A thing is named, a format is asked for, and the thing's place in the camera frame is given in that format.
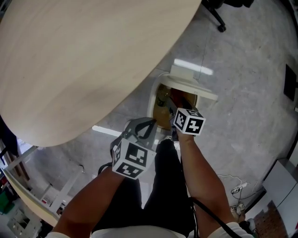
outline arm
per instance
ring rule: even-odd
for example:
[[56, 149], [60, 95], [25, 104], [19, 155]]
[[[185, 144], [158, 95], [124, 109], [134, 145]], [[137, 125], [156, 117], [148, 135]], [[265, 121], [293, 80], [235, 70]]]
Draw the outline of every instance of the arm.
[[[190, 195], [206, 205], [223, 222], [235, 221], [224, 186], [197, 147], [194, 137], [178, 132], [183, 171]], [[200, 237], [207, 238], [220, 225], [196, 205]]]
[[53, 231], [71, 238], [89, 238], [123, 179], [111, 167], [105, 169], [70, 201]]

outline black and white cube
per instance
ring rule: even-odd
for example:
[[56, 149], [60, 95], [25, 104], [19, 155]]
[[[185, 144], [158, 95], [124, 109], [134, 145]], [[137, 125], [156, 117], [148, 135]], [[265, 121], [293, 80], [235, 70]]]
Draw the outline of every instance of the black and white cube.
[[200, 135], [205, 120], [206, 119], [198, 111], [178, 108], [174, 125], [183, 134]]
[[156, 153], [127, 139], [122, 139], [114, 152], [113, 171], [137, 179], [151, 166]]

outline hand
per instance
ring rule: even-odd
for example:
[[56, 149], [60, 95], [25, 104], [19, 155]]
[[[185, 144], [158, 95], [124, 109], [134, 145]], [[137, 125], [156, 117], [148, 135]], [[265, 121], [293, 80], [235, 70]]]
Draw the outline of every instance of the hand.
[[179, 142], [184, 142], [184, 141], [192, 141], [194, 140], [193, 135], [188, 135], [188, 134], [183, 134], [181, 131], [177, 129], [177, 135], [178, 135], [178, 140]]

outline chair wheel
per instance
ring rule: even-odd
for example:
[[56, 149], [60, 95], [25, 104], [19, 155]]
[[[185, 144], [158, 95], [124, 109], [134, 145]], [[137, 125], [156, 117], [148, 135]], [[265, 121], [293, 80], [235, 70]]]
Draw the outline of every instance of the chair wheel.
[[217, 29], [220, 31], [220, 32], [225, 32], [225, 30], [227, 29], [225, 26], [223, 25], [220, 25], [217, 27]]

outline chair leg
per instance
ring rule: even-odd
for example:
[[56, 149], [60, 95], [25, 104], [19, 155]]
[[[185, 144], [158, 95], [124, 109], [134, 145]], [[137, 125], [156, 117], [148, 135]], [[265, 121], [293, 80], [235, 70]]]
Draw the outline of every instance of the chair leg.
[[220, 32], [224, 32], [226, 30], [225, 22], [220, 17], [220, 15], [217, 13], [214, 7], [211, 6], [211, 4], [207, 0], [202, 0], [202, 5], [208, 9], [208, 11], [218, 20], [220, 25], [217, 27]]

